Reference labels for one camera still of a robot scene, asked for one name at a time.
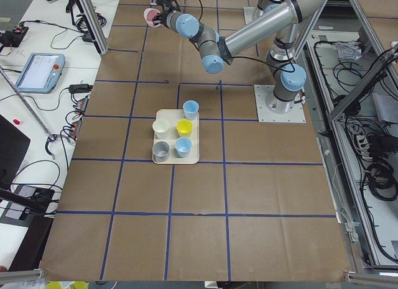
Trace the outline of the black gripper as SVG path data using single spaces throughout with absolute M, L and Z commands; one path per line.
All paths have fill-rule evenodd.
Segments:
M 155 2 L 162 8 L 162 12 L 154 17 L 155 25 L 166 25 L 167 16 L 175 11 L 180 11 L 177 0 L 156 0 Z

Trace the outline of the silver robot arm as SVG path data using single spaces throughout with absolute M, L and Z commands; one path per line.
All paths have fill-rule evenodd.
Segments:
M 210 74 L 219 73 L 226 63 L 231 64 L 239 58 L 242 51 L 274 35 L 274 44 L 265 63 L 273 72 L 275 86 L 266 96 L 265 103 L 270 111 L 287 114 L 307 79 L 305 70 L 293 61 L 297 37 L 308 36 L 304 30 L 298 33 L 297 27 L 322 11 L 326 2 L 280 0 L 268 9 L 264 0 L 259 0 L 257 8 L 263 11 L 262 15 L 227 37 L 220 36 L 195 16 L 182 13 L 177 0 L 157 0 L 161 10 L 146 9 L 144 19 L 151 27 L 164 26 L 196 45 L 201 64 Z

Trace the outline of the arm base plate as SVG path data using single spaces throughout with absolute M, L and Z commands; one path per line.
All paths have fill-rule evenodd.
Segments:
M 264 11 L 259 9 L 258 7 L 244 7 L 243 13 L 244 13 L 244 21 L 245 24 L 247 25 L 253 20 L 261 17 Z
M 274 85 L 254 85 L 254 94 L 260 123 L 306 123 L 302 103 L 279 101 L 274 96 Z

